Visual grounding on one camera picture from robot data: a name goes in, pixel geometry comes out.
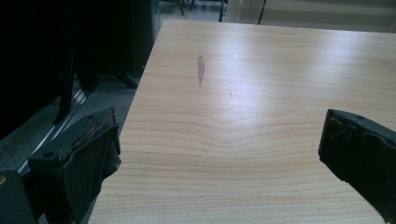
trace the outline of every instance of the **floor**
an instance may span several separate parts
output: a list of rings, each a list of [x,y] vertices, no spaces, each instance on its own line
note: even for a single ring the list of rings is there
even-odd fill
[[[219,2],[196,0],[194,7],[190,8],[190,1],[185,0],[184,15],[175,2],[160,2],[161,22],[165,20],[195,20],[218,21]],[[0,171],[13,170],[21,175],[28,171],[27,158],[41,146],[56,137],[59,133],[73,125],[76,121],[92,112],[113,107],[116,120],[122,124],[126,119],[129,108],[133,103],[135,90],[129,89],[120,81],[110,75],[98,76],[98,86],[94,92],[84,92],[80,89],[78,80],[75,79],[73,90],[72,110],[59,124],[54,125],[60,104],[60,98],[39,110],[19,129],[0,141]],[[91,209],[81,223],[88,223]],[[39,223],[47,223],[41,217]]]

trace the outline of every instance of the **wood grain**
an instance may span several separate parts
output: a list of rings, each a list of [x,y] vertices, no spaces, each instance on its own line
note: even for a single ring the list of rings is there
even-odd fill
[[[165,21],[91,223],[383,223],[319,161],[318,144],[328,108],[396,130],[395,43]]]

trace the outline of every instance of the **scratch mark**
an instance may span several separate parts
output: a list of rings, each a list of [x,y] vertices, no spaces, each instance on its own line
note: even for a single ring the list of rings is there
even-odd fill
[[[233,93],[231,92],[231,88],[230,87],[228,88],[228,91],[229,91],[229,93],[231,95],[231,98],[233,98]]]
[[[204,56],[201,54],[198,56],[198,80],[199,86],[201,86],[202,80],[204,79],[204,72],[205,72],[205,61]]]

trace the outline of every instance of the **black chair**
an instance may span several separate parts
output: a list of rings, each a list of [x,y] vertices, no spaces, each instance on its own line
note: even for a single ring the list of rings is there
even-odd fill
[[[180,7],[180,11],[181,11],[181,15],[184,16],[184,9],[183,7],[186,6],[186,3],[184,2],[184,0],[160,0],[162,2],[177,2],[178,6]]]
[[[224,11],[224,3],[228,4],[228,0],[210,0],[211,2],[221,2],[220,6],[220,14],[219,14],[219,21],[222,21],[223,11]],[[194,6],[195,0],[192,0],[190,3],[190,10]]]

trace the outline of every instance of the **table surface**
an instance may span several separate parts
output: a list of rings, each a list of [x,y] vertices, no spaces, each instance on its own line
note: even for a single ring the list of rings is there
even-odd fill
[[[90,222],[384,223],[318,144],[329,108],[396,130],[395,71],[393,34],[165,21]]]

